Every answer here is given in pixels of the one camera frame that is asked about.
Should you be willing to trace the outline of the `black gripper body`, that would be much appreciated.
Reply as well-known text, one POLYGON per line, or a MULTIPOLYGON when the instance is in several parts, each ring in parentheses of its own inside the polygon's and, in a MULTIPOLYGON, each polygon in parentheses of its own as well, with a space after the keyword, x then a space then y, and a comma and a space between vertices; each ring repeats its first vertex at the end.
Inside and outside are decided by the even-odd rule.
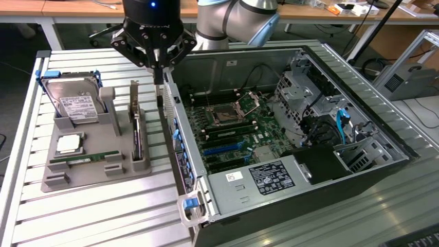
POLYGON ((169 49, 182 37, 181 2, 126 0, 125 31, 146 51, 147 66, 169 66, 169 49))

